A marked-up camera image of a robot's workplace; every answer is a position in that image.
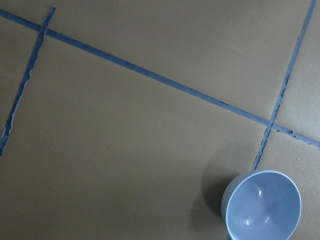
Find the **floor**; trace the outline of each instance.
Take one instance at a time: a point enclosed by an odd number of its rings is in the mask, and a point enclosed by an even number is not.
[[[0,12],[1,128],[56,9],[0,159],[0,238],[224,240],[222,194],[264,139],[257,169],[301,193],[290,239],[320,239],[314,3],[1,1],[30,21]]]

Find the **blue tape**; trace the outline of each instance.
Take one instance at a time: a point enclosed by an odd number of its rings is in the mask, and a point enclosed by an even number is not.
[[[298,56],[302,41],[304,40],[304,36],[305,36],[306,31],[307,31],[307,28],[308,28],[312,13],[313,13],[313,11],[315,9],[316,2],[317,2],[317,0],[312,0],[311,1],[309,9],[308,9],[308,12],[307,12],[307,14],[305,16],[305,20],[304,20],[304,24],[303,24],[303,28],[302,28],[301,34],[300,34],[298,40],[296,41],[296,44],[295,44],[295,47],[294,47],[294,50],[293,50],[293,53],[292,53],[292,56],[291,56],[291,60],[289,62],[288,68],[287,68],[286,73],[285,73],[285,77],[284,77],[283,82],[282,82],[280,93],[279,93],[279,95],[278,95],[278,97],[276,99],[276,102],[275,102],[275,105],[274,105],[270,120],[268,122],[268,125],[266,127],[266,131],[264,133],[264,136],[263,136],[263,139],[262,139],[262,142],[261,142],[261,147],[259,148],[258,153],[256,155],[256,158],[254,160],[254,163],[253,163],[253,166],[252,166],[253,170],[257,169],[258,164],[259,164],[260,159],[261,159],[261,156],[264,153],[264,150],[265,150],[265,147],[267,145],[271,130],[272,130],[273,126],[274,126],[274,123],[275,123],[275,120],[276,120],[280,105],[282,103],[282,99],[284,97],[284,94],[285,94],[285,91],[286,91],[286,88],[287,88],[287,85],[288,85],[288,81],[289,81],[290,75],[291,75],[292,70],[293,70],[293,68],[295,66],[295,63],[296,63],[296,60],[297,60],[297,56]]]
[[[3,9],[0,9],[0,16],[3,17],[3,18],[9,19],[9,20],[11,20],[11,21],[13,21],[13,22],[15,22],[17,24],[20,24],[20,25],[23,25],[23,26],[25,26],[27,28],[30,28],[32,30],[35,30],[35,31],[38,31],[38,32],[41,30],[41,26],[39,24],[36,24],[36,23],[34,23],[32,21],[25,20],[22,17],[14,15],[14,14],[12,14],[12,13],[10,13],[8,11],[5,11]],[[220,101],[220,100],[218,100],[218,99],[216,99],[214,97],[206,95],[206,94],[204,94],[204,93],[202,93],[200,91],[197,91],[197,90],[192,89],[192,88],[190,88],[188,86],[180,84],[180,83],[178,83],[176,81],[173,81],[173,80],[171,80],[169,78],[161,76],[161,75],[159,75],[157,73],[149,71],[149,70],[147,70],[145,68],[142,68],[140,66],[137,66],[137,65],[135,65],[135,64],[133,64],[131,62],[125,61],[125,60],[123,60],[123,59],[121,59],[119,57],[111,55],[111,54],[109,54],[107,52],[99,50],[99,49],[97,49],[95,47],[92,47],[92,46],[90,46],[88,44],[85,44],[85,43],[83,43],[81,41],[75,40],[75,39],[73,39],[71,37],[63,35],[63,34],[61,34],[59,32],[54,31],[54,30],[48,29],[46,35],[50,36],[50,37],[52,37],[52,38],[54,38],[56,40],[62,41],[64,43],[66,43],[66,44],[69,44],[71,46],[74,46],[76,48],[79,48],[79,49],[81,49],[83,51],[86,51],[88,53],[94,54],[94,55],[96,55],[98,57],[101,57],[103,59],[106,59],[108,61],[111,61],[111,62],[113,62],[115,64],[119,64],[119,65],[121,65],[121,66],[123,66],[125,68],[131,69],[131,70],[133,70],[133,71],[135,71],[137,73],[143,74],[144,76],[147,76],[149,78],[157,80],[157,81],[159,81],[161,83],[167,84],[168,86],[171,86],[171,87],[174,87],[176,89],[179,89],[179,90],[181,90],[181,91],[183,91],[185,93],[191,94],[191,95],[193,95],[193,96],[195,96],[195,97],[197,97],[199,99],[202,99],[202,100],[207,101],[209,103],[212,103],[212,104],[214,104],[216,106],[219,106],[221,108],[229,110],[229,111],[231,111],[233,113],[236,113],[236,114],[238,114],[240,116],[243,116],[245,118],[251,119],[251,120],[253,120],[253,121],[257,122],[257,123],[263,124],[265,126],[267,126],[268,123],[269,123],[268,120],[266,120],[266,119],[264,119],[262,117],[259,117],[257,115],[254,115],[254,114],[250,113],[250,112],[244,111],[244,110],[242,110],[242,109],[240,109],[238,107],[229,105],[229,104],[227,104],[225,102],[222,102],[222,101]],[[283,132],[285,134],[292,135],[292,134],[290,134],[292,131],[287,129],[287,128],[285,128],[285,127],[282,127],[282,126],[279,126],[279,125],[275,124],[273,126],[273,128],[278,130],[278,131],[281,131],[281,132]],[[296,137],[297,139],[303,140],[306,143],[313,144],[315,146],[319,146],[320,147],[320,142],[318,142],[316,140],[313,140],[311,138],[303,136],[302,134],[299,134],[299,133],[295,133],[295,135],[297,136]]]
[[[314,146],[320,148],[320,141],[314,140],[314,139],[312,139],[310,137],[307,137],[307,136],[302,135],[300,133],[294,132],[289,128],[280,126],[278,124],[274,124],[273,125],[273,129],[277,130],[277,131],[279,131],[281,133],[287,134],[287,135],[293,137],[294,139],[299,139],[301,141],[304,141],[307,144],[314,145]]]
[[[263,125],[267,125],[268,124],[268,121],[266,119],[262,118],[262,117],[254,115],[254,114],[252,114],[250,112],[247,112],[245,110],[242,110],[242,109],[240,109],[238,107],[229,105],[229,104],[227,104],[227,103],[225,103],[223,101],[220,101],[217,98],[209,96],[209,95],[207,95],[205,93],[202,93],[202,92],[200,92],[198,90],[195,90],[195,89],[193,89],[191,87],[188,87],[186,85],[183,85],[183,84],[181,84],[179,82],[173,81],[173,80],[171,80],[171,79],[169,79],[167,77],[161,76],[161,75],[159,75],[157,73],[154,73],[154,72],[152,72],[150,70],[147,70],[147,69],[145,69],[145,68],[143,68],[141,66],[135,65],[135,64],[133,64],[133,63],[131,63],[129,61],[123,60],[123,59],[121,59],[121,58],[119,58],[117,56],[114,56],[114,55],[112,55],[110,53],[107,53],[107,52],[104,52],[102,50],[99,50],[99,49],[97,49],[97,48],[95,48],[93,46],[87,45],[87,44],[85,44],[83,42],[80,42],[78,40],[75,40],[75,39],[73,39],[71,37],[68,37],[66,35],[63,35],[61,33],[58,33],[56,31],[53,31],[53,30],[50,30],[50,29],[48,30],[47,35],[52,37],[52,38],[55,38],[57,40],[60,40],[60,41],[62,41],[64,43],[66,43],[66,44],[69,44],[69,45],[72,45],[72,46],[74,46],[76,48],[84,50],[84,51],[86,51],[88,53],[96,55],[96,56],[98,56],[100,58],[106,59],[106,60],[108,60],[110,62],[113,62],[115,64],[118,64],[118,65],[120,65],[122,67],[125,67],[127,69],[132,70],[132,71],[135,71],[135,72],[137,72],[137,73],[139,73],[141,75],[144,75],[144,76],[146,76],[148,78],[154,79],[154,80],[156,80],[156,81],[158,81],[160,83],[166,84],[166,85],[168,85],[170,87],[173,87],[173,88],[178,89],[178,90],[180,90],[182,92],[190,94],[190,95],[192,95],[192,96],[194,96],[196,98],[202,99],[202,100],[204,100],[206,102],[209,102],[211,104],[219,106],[219,107],[221,107],[223,109],[229,110],[229,111],[231,111],[233,113],[236,113],[236,114],[238,114],[240,116],[243,116],[245,118],[251,119],[251,120],[253,120],[255,122],[258,122],[260,124],[263,124]]]
[[[41,26],[32,22],[32,21],[28,21],[28,20],[25,20],[23,19],[22,17],[20,16],[17,16],[17,15],[14,15],[8,11],[5,11],[3,9],[0,8],[0,16],[5,18],[5,19],[9,19],[17,24],[20,24],[22,26],[25,26],[29,29],[32,29],[32,30],[35,30],[37,32],[40,32],[41,30]]]
[[[48,14],[48,16],[44,19],[43,26],[40,28],[39,35],[38,35],[38,37],[37,37],[37,39],[35,41],[34,48],[32,50],[32,53],[31,53],[31,56],[29,58],[28,64],[27,64],[26,69],[24,71],[20,86],[18,88],[18,91],[16,93],[13,105],[12,105],[10,113],[9,113],[9,117],[8,117],[8,119],[6,121],[6,124],[5,124],[4,129],[3,129],[2,136],[0,138],[0,158],[2,157],[4,149],[5,149],[6,144],[8,142],[8,139],[9,139],[9,136],[10,136],[10,133],[11,133],[11,129],[12,129],[12,126],[13,126],[15,114],[16,114],[16,111],[17,111],[17,107],[18,107],[19,102],[21,100],[21,97],[22,97],[22,94],[24,92],[24,89],[25,89],[25,87],[26,87],[26,85],[27,85],[27,83],[28,83],[28,81],[30,79],[31,72],[32,72],[32,70],[33,70],[33,68],[34,68],[34,66],[36,64],[36,60],[37,60],[40,48],[41,48],[42,43],[44,41],[46,32],[48,30],[48,27],[49,27],[49,24],[50,24],[50,21],[51,21],[53,15],[54,15],[54,12],[55,12],[55,7],[52,7],[50,12],[49,12],[49,14]],[[30,24],[29,21],[26,21],[24,19],[23,19],[23,21],[20,21],[20,22],[24,23],[24,24],[28,24],[28,25]]]

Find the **bowl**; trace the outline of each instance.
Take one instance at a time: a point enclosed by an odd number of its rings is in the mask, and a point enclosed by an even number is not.
[[[253,170],[233,179],[221,215],[233,240],[288,240],[301,216],[301,196],[281,172]]]

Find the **blue bowl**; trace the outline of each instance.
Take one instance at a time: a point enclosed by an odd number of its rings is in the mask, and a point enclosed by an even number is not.
[[[272,170],[243,173],[226,188],[221,214],[233,240],[288,240],[301,215],[295,183]]]

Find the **cardboard surface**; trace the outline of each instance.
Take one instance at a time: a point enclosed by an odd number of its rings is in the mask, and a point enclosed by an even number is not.
[[[223,239],[264,126],[47,38],[1,159],[9,239]]]
[[[7,1],[1,8],[268,119],[310,1]]]

